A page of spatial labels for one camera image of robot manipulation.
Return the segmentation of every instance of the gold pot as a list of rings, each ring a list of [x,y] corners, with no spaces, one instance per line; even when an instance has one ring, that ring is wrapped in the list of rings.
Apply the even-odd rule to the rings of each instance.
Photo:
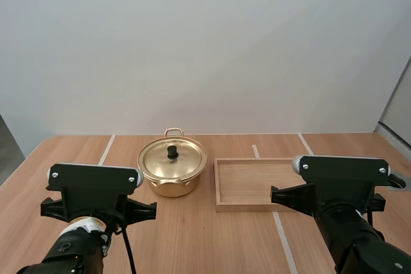
[[[180,135],[169,136],[171,131],[179,131]],[[206,149],[185,137],[180,128],[166,130],[164,137],[145,146],[138,158],[139,169],[151,189],[164,197],[190,193],[198,185],[206,163]]]

